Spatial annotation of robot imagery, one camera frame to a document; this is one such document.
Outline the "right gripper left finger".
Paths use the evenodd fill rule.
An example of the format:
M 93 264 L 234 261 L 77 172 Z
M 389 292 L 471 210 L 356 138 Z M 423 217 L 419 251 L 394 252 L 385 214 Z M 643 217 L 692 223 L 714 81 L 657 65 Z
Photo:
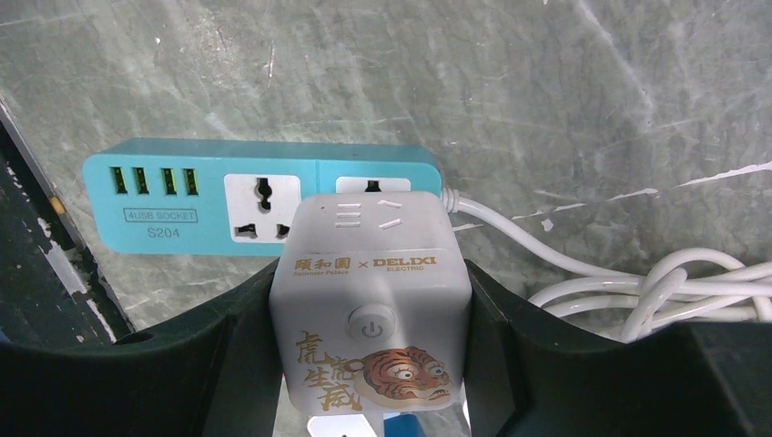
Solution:
M 1 346 L 4 436 L 269 436 L 276 265 L 110 346 Z

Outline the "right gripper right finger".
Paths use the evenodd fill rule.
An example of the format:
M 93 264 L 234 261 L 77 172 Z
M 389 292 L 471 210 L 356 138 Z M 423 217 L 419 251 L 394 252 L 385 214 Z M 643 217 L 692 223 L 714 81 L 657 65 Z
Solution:
M 771 327 L 679 322 L 623 344 L 474 263 L 464 383 L 475 436 L 768 436 Z

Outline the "small white charger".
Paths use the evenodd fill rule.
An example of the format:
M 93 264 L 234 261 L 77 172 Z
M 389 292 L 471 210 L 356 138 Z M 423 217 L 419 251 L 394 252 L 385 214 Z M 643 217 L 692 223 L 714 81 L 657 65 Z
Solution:
M 311 437 L 376 437 L 377 433 L 362 414 L 312 416 L 307 423 Z

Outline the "blue cube adapter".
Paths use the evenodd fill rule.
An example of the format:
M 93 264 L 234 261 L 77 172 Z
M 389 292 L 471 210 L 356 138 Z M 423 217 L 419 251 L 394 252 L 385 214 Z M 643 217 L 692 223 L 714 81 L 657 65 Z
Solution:
M 391 416 L 383 421 L 385 437 L 425 437 L 418 418 L 414 414 Z

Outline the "white cube socket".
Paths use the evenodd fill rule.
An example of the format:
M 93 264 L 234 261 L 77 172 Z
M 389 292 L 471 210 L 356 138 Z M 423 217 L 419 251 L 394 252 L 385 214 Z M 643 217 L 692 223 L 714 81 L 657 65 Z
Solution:
M 292 405 L 313 416 L 451 405 L 471 306 L 468 271 L 437 195 L 304 199 L 269 293 Z

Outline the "teal power strip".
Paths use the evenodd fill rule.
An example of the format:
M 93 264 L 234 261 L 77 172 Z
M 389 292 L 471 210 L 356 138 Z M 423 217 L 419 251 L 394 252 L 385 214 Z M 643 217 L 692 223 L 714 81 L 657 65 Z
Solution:
M 584 263 L 445 187 L 424 147 L 132 138 L 87 158 L 82 172 L 98 234 L 119 252 L 277 256 L 306 197 L 418 190 L 573 274 L 536 292 L 536 306 L 560 318 L 626 310 L 624 321 L 601 329 L 606 337 L 637 340 L 680 320 L 771 319 L 767 262 L 748 266 L 692 248 L 665 256 L 644 275 Z

